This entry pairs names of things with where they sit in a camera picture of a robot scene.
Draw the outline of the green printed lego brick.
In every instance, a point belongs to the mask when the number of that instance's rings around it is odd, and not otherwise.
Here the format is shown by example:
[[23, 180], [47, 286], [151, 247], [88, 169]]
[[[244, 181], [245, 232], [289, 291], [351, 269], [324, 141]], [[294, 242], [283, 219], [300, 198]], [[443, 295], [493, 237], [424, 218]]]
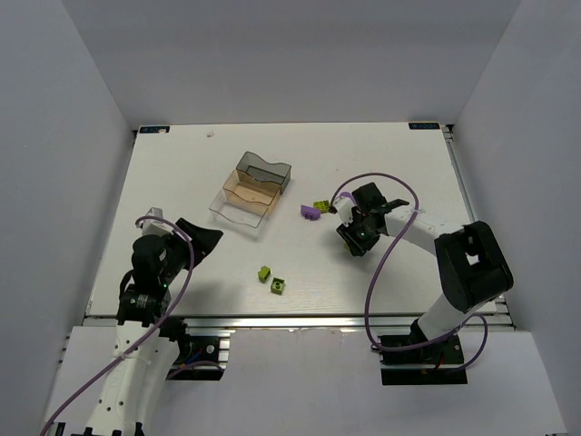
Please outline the green printed lego brick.
[[328, 213], [330, 211], [330, 201], [322, 200], [313, 203], [313, 207], [321, 213]]

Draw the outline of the small green lego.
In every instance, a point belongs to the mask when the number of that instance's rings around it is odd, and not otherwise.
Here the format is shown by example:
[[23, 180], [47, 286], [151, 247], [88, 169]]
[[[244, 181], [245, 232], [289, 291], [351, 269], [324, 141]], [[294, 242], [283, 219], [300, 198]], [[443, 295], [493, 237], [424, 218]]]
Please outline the small green lego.
[[271, 268], [269, 266], [263, 265], [258, 271], [258, 279], [260, 282], [265, 283], [271, 276]]

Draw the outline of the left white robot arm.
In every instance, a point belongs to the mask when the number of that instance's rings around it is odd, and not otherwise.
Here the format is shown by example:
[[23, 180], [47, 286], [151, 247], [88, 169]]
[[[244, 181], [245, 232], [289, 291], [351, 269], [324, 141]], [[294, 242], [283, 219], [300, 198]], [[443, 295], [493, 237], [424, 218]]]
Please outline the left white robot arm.
[[171, 315], [178, 300], [170, 286], [180, 273], [191, 277], [223, 233], [151, 215], [137, 224], [142, 234], [120, 283], [112, 360], [98, 374], [103, 388], [85, 435], [143, 435], [167, 377], [195, 362], [184, 319]]

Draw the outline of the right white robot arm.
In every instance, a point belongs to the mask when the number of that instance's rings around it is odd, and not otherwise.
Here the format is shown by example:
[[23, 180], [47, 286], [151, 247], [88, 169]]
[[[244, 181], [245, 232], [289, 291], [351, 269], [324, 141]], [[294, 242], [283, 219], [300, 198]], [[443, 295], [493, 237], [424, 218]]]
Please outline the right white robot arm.
[[415, 352], [457, 333], [484, 304], [510, 290], [514, 278], [491, 227], [482, 221], [451, 223], [423, 213], [417, 201], [389, 201], [374, 183], [352, 193], [335, 193], [330, 210], [340, 218], [337, 234], [350, 254], [361, 257], [383, 236], [391, 237], [390, 256], [406, 241], [437, 261], [442, 294], [415, 320], [406, 344], [371, 345], [384, 352]]

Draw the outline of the purple arched lego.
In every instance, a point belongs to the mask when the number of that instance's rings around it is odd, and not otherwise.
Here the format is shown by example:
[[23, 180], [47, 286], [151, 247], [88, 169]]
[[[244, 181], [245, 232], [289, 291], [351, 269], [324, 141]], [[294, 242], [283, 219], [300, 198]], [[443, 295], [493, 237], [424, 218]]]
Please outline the purple arched lego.
[[300, 215], [310, 221], [317, 221], [321, 218], [321, 211], [313, 206], [302, 204], [300, 206]]

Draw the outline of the clear translucent container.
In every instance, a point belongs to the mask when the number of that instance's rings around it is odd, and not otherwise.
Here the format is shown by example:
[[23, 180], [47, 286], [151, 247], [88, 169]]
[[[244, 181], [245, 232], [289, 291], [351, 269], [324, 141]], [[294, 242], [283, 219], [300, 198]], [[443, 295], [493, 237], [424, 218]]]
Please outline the clear translucent container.
[[221, 227], [252, 240], [261, 238], [269, 221], [264, 204], [247, 202], [227, 190], [217, 193], [209, 210]]

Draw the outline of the green square lego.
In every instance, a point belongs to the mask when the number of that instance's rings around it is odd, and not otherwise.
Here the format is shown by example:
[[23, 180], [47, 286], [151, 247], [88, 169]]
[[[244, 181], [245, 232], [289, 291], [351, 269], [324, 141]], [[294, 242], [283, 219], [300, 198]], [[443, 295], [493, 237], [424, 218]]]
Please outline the green square lego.
[[286, 282], [282, 278], [274, 277], [271, 281], [271, 292], [277, 295], [282, 295], [285, 289]]

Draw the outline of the grey translucent container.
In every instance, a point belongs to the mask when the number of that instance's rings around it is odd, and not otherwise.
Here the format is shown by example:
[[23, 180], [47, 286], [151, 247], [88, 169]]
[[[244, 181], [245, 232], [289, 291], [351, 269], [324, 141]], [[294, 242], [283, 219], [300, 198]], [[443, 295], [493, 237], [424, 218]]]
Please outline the grey translucent container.
[[291, 180], [291, 165], [288, 163], [271, 163], [256, 153], [246, 151], [236, 169], [261, 183], [276, 183], [284, 193]]

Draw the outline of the right corner label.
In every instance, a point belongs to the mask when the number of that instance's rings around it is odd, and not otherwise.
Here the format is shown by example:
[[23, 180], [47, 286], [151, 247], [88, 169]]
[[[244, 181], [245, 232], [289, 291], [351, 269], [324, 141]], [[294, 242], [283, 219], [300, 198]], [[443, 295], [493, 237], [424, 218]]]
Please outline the right corner label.
[[434, 122], [409, 122], [410, 130], [439, 130], [439, 123]]

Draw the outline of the corner label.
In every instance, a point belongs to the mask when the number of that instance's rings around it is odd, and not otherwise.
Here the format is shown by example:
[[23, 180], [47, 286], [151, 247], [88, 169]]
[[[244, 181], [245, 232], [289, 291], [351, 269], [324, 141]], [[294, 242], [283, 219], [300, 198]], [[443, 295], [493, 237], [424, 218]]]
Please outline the corner label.
[[169, 132], [170, 132], [169, 125], [141, 126], [138, 131], [139, 134], [167, 134]]
[[410, 130], [439, 130], [439, 123], [434, 122], [409, 122]]

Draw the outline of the left corner label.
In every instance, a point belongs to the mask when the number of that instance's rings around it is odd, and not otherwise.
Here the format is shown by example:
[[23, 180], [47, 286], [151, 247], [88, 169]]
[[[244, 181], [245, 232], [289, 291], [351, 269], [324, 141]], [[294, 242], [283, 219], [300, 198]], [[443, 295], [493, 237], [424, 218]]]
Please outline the left corner label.
[[139, 134], [167, 134], [169, 132], [170, 132], [169, 125], [141, 126], [138, 131]]

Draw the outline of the aluminium table rail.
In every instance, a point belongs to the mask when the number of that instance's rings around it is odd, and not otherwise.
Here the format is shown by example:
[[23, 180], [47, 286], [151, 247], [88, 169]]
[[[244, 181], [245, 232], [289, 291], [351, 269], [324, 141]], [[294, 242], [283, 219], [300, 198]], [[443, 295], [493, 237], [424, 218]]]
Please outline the aluminium table rail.
[[[508, 314], [485, 314], [489, 326], [493, 328], [514, 329], [514, 324]], [[415, 316], [372, 316], [369, 319], [372, 327], [407, 328], [415, 320]], [[310, 327], [363, 327], [362, 317], [338, 316], [299, 316], [299, 317], [185, 317], [190, 327], [195, 328], [310, 328]], [[87, 317], [83, 326], [113, 327], [113, 318]]]

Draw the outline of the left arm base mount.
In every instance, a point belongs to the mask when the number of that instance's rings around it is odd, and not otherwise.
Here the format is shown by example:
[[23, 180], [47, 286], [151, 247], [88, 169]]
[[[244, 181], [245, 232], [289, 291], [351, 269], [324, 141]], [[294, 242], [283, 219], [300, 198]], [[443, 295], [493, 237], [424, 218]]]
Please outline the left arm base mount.
[[180, 318], [170, 318], [161, 334], [169, 334], [179, 354], [168, 372], [170, 381], [216, 382], [228, 361], [230, 332], [193, 327]]

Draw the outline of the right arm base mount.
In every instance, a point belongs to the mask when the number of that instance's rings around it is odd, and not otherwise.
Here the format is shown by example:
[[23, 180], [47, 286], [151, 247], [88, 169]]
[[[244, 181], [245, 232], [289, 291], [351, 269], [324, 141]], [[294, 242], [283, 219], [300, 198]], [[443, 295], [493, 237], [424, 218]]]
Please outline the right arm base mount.
[[459, 337], [406, 352], [380, 352], [383, 386], [466, 385], [467, 372]]

